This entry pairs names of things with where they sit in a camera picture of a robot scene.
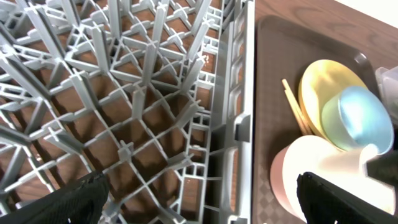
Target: chopsticks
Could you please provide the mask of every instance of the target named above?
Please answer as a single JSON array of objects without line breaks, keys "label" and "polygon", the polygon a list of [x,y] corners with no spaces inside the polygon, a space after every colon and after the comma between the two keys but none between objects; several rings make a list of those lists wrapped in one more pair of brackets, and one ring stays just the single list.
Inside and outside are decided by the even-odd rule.
[{"label": "chopsticks", "polygon": [[312,134],[311,128],[308,125],[307,120],[304,118],[304,115],[299,107],[299,104],[297,103],[296,98],[293,95],[292,89],[290,89],[290,86],[287,83],[287,80],[283,79],[282,84],[285,87],[287,101],[289,102],[290,108],[292,109],[294,117],[296,118],[298,126],[300,127],[301,133],[303,135]]}]

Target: gray plastic dish rack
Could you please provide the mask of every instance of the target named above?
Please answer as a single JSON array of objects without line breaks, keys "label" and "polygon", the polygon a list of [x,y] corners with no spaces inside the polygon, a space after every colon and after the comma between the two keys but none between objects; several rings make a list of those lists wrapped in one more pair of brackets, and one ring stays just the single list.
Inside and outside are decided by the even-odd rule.
[{"label": "gray plastic dish rack", "polygon": [[[106,174],[120,164],[128,163],[141,186],[117,202],[110,195],[100,223],[127,223],[119,212],[120,208],[143,189],[148,191],[159,214],[149,223],[203,223],[207,222],[203,220],[205,210],[211,211],[211,223],[251,223],[254,1],[222,0],[221,10],[211,7],[211,0],[187,2],[189,6],[182,7],[174,0],[141,0],[136,4],[132,4],[131,0],[108,0],[108,5],[100,8],[94,0],[17,0],[17,4],[0,0],[0,66],[4,70],[0,75],[0,97],[7,99],[0,105],[0,116],[3,120],[0,125],[0,157],[5,152],[14,153],[0,181],[1,215],[11,212],[6,195],[35,177],[40,179],[49,192],[53,192],[55,187],[45,171],[72,155],[77,154],[87,171],[91,172],[93,166],[83,155],[84,148],[110,137],[118,147],[119,161],[103,172]],[[76,9],[76,4],[81,5],[80,12]],[[167,15],[169,7],[174,12]],[[134,15],[144,10],[153,13],[154,21],[140,21]],[[193,12],[197,16],[193,22],[189,22],[188,15]],[[127,16],[132,24],[125,31],[121,28],[122,16]],[[188,32],[176,32],[167,25],[167,21],[178,18],[188,28]],[[209,29],[218,31],[218,39],[207,36]],[[162,32],[169,35],[163,42]],[[64,33],[69,34],[67,47],[63,47],[58,39],[58,35]],[[130,38],[133,34],[140,34],[144,40]],[[193,36],[193,42],[186,49],[182,39],[189,35]],[[27,47],[37,41],[42,41],[49,53]],[[170,44],[175,44],[179,50],[168,49],[166,46]],[[115,56],[122,50],[127,53],[119,58]],[[94,53],[97,65],[77,59],[77,55],[88,51]],[[215,56],[215,73],[202,70],[206,62],[204,53]],[[144,57],[142,69],[137,60],[139,57]],[[162,67],[155,72],[155,61],[158,57],[162,61]],[[135,65],[138,74],[116,69],[125,63]],[[182,69],[176,70],[177,65],[182,66]],[[32,72],[43,68],[51,70],[47,85],[40,82]],[[68,77],[60,82],[64,70],[68,72]],[[176,85],[155,79],[166,72],[172,74]],[[107,76],[115,89],[104,98],[97,99],[90,79],[100,75]],[[119,82],[120,80],[127,81],[127,84],[121,84],[123,82]],[[57,115],[50,99],[69,88],[76,90],[84,108],[74,113]],[[199,101],[196,100],[197,88],[212,90],[210,110],[199,106]],[[147,89],[154,93],[157,100],[145,108]],[[172,93],[164,96],[159,90]],[[176,95],[185,95],[189,99],[177,116],[167,103],[169,98]],[[119,98],[124,99],[130,107],[131,117],[109,126],[98,108]],[[27,127],[23,132],[18,131],[8,112],[32,105],[35,109]],[[142,120],[143,115],[155,106],[163,107],[173,120],[172,127],[157,134]],[[40,122],[46,111],[50,111],[53,119],[42,125]],[[106,128],[93,139],[80,142],[66,131],[64,125],[91,112],[94,112]],[[150,136],[147,143],[137,148],[132,142],[117,140],[113,134],[114,130],[133,120],[138,120]],[[173,128],[178,128],[183,133],[186,139],[185,151],[168,157],[159,143],[159,138]],[[192,129],[206,131],[207,141],[204,146],[191,144]],[[66,153],[40,164],[41,159],[30,150],[32,141],[38,138],[44,138],[49,144]],[[144,180],[131,157],[145,150],[149,144],[156,146],[167,161],[167,166],[150,180]],[[193,162],[193,154],[189,153],[192,150],[204,153],[204,161]],[[232,188],[235,152],[239,155],[236,192]],[[19,177],[19,170],[26,159],[32,170]],[[212,170],[208,170],[209,161],[214,161]],[[193,167],[191,174],[186,172],[188,166]],[[175,172],[181,186],[176,201],[163,207],[149,184],[169,170]],[[196,220],[187,220],[180,214],[185,178],[202,182],[198,200],[200,210]],[[206,186],[210,182],[214,202],[207,205]],[[234,209],[232,200],[236,201]]]}]

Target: dark serving tray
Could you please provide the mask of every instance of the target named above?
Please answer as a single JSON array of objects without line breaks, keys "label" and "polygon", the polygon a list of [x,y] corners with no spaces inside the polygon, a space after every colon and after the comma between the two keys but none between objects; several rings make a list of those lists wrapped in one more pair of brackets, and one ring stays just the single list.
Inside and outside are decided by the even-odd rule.
[{"label": "dark serving tray", "polygon": [[256,32],[252,222],[302,223],[279,205],[269,183],[269,169],[276,154],[301,136],[281,80],[287,79],[297,97],[305,69],[320,59],[346,65],[379,96],[376,79],[369,60],[359,50],[292,22],[265,17],[258,22]]}]

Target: blue cup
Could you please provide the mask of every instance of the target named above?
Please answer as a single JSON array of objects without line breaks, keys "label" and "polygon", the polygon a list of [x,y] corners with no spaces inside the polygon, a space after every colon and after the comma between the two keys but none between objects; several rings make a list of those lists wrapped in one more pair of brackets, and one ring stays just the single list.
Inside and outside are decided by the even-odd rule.
[{"label": "blue cup", "polygon": [[374,144],[379,154],[394,142],[390,116],[369,90],[350,86],[330,99],[322,109],[322,126],[329,140],[350,151]]}]

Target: yellow bowl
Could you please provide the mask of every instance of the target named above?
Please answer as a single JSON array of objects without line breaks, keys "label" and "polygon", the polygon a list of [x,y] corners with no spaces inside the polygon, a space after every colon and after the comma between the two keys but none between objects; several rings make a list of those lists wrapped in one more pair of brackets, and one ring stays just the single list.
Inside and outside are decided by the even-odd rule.
[{"label": "yellow bowl", "polygon": [[353,71],[332,60],[317,60],[305,70],[298,87],[298,102],[317,136],[330,141],[322,128],[322,108],[335,95],[353,85],[368,89]]}]

